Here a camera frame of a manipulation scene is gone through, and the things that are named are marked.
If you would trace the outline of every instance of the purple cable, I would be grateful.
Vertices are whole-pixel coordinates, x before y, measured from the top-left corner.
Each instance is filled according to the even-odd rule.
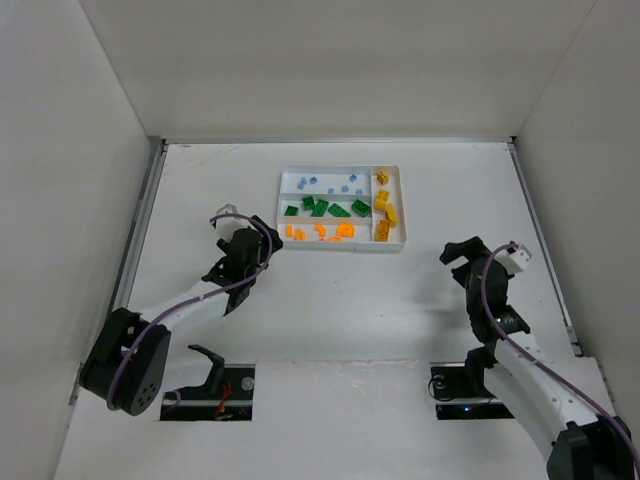
[[[216,215],[211,220],[209,220],[209,223],[213,224],[216,221],[220,220],[221,218],[238,218],[240,220],[246,220],[251,225],[253,225],[253,227],[257,228],[261,233],[263,233],[264,236],[267,238],[267,242],[269,246],[269,248],[267,249],[267,258],[262,263],[262,265],[258,267],[255,273],[253,273],[252,275],[249,275],[244,280],[240,280],[238,282],[232,283],[225,287],[218,288],[217,290],[209,292],[203,295],[202,297],[193,297],[193,298],[189,298],[188,300],[184,300],[180,303],[173,305],[172,307],[169,307],[160,315],[158,315],[156,318],[154,318],[153,321],[150,322],[149,325],[147,325],[144,328],[144,330],[142,330],[142,332],[140,332],[140,335],[136,337],[136,339],[131,344],[131,347],[129,347],[129,350],[127,350],[127,353],[124,355],[124,357],[122,357],[122,361],[120,362],[120,365],[118,365],[118,369],[116,370],[116,373],[113,376],[113,380],[111,380],[111,384],[109,385],[109,391],[107,392],[107,408],[109,408],[109,410],[116,410],[116,407],[113,404],[113,397],[115,396],[116,389],[118,388],[118,384],[120,383],[120,379],[122,378],[124,369],[126,368],[127,364],[131,361],[131,358],[133,358],[134,353],[138,350],[138,347],[142,343],[142,340],[144,340],[145,335],[149,333],[149,331],[153,327],[158,325],[162,320],[167,318],[172,313],[175,313],[178,310],[182,310],[184,307],[188,307],[189,305],[193,305],[194,303],[201,302],[215,295],[218,295],[223,292],[227,292],[237,287],[241,287],[242,285],[245,285],[253,281],[269,265],[269,260],[271,260],[271,255],[273,255],[273,240],[271,239],[271,233],[269,232],[269,230],[267,230],[260,222],[254,220],[253,218],[247,217],[246,215],[241,215],[239,213],[221,213],[220,215]]]
[[[487,301],[487,275],[489,274],[489,267],[491,266],[493,261],[496,259],[496,255],[498,255],[503,250],[507,250],[508,248],[518,248],[518,245],[511,243],[511,244],[505,244],[496,248],[493,252],[491,252],[491,255],[489,255],[489,258],[487,259],[486,263],[484,264],[484,268],[482,269],[482,279],[480,280],[480,296],[482,297],[482,306],[484,308],[485,313],[487,314],[487,317],[489,318],[489,321],[491,322],[491,326],[496,330],[496,332],[498,332],[498,335],[500,336],[500,338],[505,342],[507,342],[509,345],[511,345],[515,350],[517,350],[519,354],[521,354],[524,358],[532,362],[540,370],[542,370],[544,373],[549,375],[552,379],[554,379],[556,382],[564,386],[566,389],[575,393],[578,397],[580,397],[588,405],[590,405],[596,412],[602,415],[602,417],[611,425],[611,427],[613,427],[613,429],[618,433],[618,435],[620,435],[620,438],[622,438],[622,441],[625,443],[625,445],[629,449],[629,452],[633,457],[633,463],[635,464],[636,473],[640,478],[640,455],[638,455],[638,451],[636,450],[636,447],[633,445],[631,438],[629,438],[629,436],[627,435],[627,432],[624,431],[624,429],[620,426],[620,424],[616,422],[616,420],[611,415],[609,415],[609,413],[604,408],[598,405],[598,403],[595,400],[589,397],[589,395],[584,393],[582,390],[580,390],[574,384],[566,380],[560,374],[556,373],[551,368],[547,367],[541,362],[538,362],[538,360],[533,355],[531,355],[527,350],[525,350],[520,345],[518,345],[518,343],[515,340],[509,337],[509,335],[504,333],[504,331],[500,327],[500,324],[496,321],[495,317],[491,313],[491,308],[489,308],[489,302]]]

